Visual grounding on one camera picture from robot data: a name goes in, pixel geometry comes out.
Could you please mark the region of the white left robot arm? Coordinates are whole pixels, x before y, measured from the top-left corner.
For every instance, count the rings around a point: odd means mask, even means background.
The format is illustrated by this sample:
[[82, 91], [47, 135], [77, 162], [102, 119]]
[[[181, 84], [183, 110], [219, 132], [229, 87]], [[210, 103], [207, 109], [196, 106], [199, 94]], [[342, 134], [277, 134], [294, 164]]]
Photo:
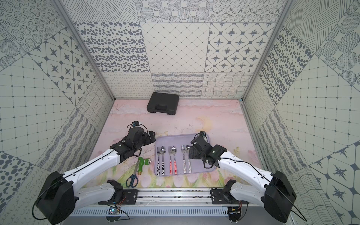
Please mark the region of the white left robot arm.
[[127, 197], [126, 192], [115, 180], [89, 188], [84, 186], [104, 171], [137, 156], [137, 151], [155, 141], [155, 132], [130, 125], [127, 136], [98, 157], [64, 173], [51, 173], [46, 178], [33, 208], [38, 208], [45, 220], [56, 225], [68, 218], [73, 211], [94, 203], [123, 203]]

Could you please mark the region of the white floral handle spoon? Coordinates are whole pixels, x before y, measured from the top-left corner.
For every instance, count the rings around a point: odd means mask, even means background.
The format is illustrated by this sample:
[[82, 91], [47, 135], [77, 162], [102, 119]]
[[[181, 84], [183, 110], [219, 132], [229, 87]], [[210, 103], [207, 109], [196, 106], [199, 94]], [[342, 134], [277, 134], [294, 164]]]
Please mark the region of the white floral handle spoon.
[[190, 146], [186, 145], [185, 150], [186, 150], [186, 153], [187, 153], [188, 173], [192, 173], [191, 161], [190, 161]]

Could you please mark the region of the cow pattern handle fork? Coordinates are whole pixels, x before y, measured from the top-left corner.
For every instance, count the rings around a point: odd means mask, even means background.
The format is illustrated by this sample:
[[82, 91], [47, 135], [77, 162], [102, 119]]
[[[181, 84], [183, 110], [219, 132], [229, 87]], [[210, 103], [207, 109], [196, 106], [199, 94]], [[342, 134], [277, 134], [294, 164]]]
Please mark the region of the cow pattern handle fork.
[[156, 176], [160, 176], [160, 147], [157, 147], [157, 170]]

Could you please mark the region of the pink handle spoon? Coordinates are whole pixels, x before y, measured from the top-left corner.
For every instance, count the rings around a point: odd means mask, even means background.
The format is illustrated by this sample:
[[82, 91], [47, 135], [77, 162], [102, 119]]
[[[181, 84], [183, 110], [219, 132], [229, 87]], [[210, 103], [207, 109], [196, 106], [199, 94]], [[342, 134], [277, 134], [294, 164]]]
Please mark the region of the pink handle spoon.
[[175, 146], [172, 146], [171, 150], [172, 150], [172, 155], [173, 155], [174, 174], [177, 175], [178, 174], [178, 169], [177, 169], [177, 163], [176, 163], [176, 157], [175, 157], [177, 149], [176, 149]]

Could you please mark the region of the white floral handle fork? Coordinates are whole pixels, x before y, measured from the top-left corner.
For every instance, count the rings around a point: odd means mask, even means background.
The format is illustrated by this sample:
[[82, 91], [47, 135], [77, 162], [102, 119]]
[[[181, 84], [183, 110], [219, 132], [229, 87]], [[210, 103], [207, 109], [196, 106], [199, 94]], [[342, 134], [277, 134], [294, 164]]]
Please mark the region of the white floral handle fork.
[[187, 168], [186, 168], [186, 158], [185, 158], [185, 152], [186, 152], [185, 145], [181, 146], [181, 152], [182, 152], [182, 155], [183, 155], [183, 173], [186, 174]]

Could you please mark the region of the pink handle fork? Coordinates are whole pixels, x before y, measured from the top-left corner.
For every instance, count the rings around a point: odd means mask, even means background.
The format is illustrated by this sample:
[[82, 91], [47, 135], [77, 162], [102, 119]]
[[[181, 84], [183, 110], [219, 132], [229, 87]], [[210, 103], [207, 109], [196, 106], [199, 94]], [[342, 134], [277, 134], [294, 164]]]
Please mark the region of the pink handle fork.
[[169, 153], [169, 175], [173, 174], [173, 165], [172, 165], [172, 148], [168, 146], [168, 153]]

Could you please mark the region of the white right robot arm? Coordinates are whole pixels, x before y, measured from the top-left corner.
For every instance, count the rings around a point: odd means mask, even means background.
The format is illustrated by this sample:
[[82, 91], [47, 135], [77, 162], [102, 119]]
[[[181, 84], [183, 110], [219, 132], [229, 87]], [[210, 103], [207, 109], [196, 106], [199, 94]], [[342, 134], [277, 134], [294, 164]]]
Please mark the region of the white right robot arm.
[[204, 165], [227, 170], [246, 181], [230, 181], [223, 188], [227, 197], [263, 207], [277, 221], [286, 223], [297, 198], [288, 178], [280, 171], [271, 173], [238, 158], [220, 145], [211, 146], [199, 133], [191, 141]]

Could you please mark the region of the cow pattern handle spoon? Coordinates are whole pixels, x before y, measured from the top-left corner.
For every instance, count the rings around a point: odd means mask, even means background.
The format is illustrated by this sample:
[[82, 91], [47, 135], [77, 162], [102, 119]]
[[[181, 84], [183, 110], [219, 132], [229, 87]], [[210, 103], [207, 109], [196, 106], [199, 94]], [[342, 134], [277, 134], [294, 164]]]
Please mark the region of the cow pattern handle spoon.
[[164, 161], [164, 155], [166, 153], [166, 149], [164, 146], [162, 146], [160, 148], [160, 154], [162, 156], [162, 163], [161, 163], [161, 175], [164, 176], [165, 175], [165, 161]]

